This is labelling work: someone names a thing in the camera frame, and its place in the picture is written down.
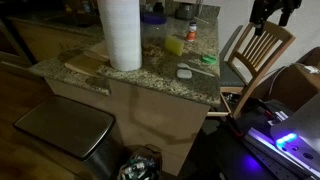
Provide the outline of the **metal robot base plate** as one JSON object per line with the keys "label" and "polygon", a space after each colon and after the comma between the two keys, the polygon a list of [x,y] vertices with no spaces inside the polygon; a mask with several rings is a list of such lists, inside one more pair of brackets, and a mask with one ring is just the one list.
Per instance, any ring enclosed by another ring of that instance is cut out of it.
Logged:
{"label": "metal robot base plate", "polygon": [[319,139],[308,139],[290,132],[273,140],[254,128],[248,131],[244,139],[297,178],[320,179]]}

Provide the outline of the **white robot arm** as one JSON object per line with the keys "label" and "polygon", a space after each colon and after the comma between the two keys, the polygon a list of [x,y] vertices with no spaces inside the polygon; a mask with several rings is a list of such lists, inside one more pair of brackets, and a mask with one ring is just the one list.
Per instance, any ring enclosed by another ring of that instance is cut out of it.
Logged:
{"label": "white robot arm", "polygon": [[[254,0],[250,22],[255,34],[266,29],[267,19],[277,10],[282,14],[277,27],[287,25],[292,12],[302,0]],[[288,120],[271,127],[276,147],[289,157],[302,161],[309,167],[320,169],[320,94],[313,95]]]}

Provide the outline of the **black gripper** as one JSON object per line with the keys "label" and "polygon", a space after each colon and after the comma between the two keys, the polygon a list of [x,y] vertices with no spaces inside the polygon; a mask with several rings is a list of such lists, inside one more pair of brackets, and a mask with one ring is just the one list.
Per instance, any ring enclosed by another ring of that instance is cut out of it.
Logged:
{"label": "black gripper", "polygon": [[262,35],[263,23],[277,10],[282,12],[279,26],[285,27],[291,14],[301,4],[302,0],[254,0],[249,21],[255,24],[255,35]]}

